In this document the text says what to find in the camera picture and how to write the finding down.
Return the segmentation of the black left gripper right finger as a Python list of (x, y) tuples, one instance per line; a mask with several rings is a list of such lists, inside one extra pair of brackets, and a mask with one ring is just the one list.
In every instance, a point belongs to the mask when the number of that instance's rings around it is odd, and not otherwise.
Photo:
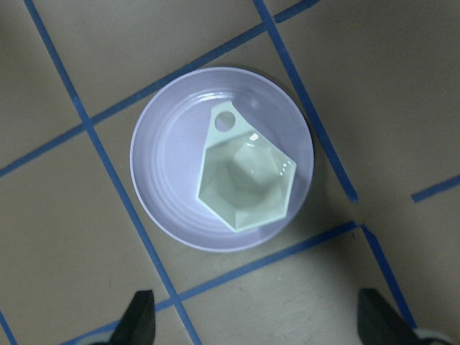
[(363, 344), (411, 344), (415, 332), (374, 288), (358, 294), (358, 335)]

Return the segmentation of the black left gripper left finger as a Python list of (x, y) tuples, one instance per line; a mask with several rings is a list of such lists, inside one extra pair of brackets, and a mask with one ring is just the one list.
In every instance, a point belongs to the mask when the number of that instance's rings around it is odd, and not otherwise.
[(152, 290), (134, 294), (118, 326), (112, 333), (110, 344), (153, 344), (156, 334), (155, 298)]

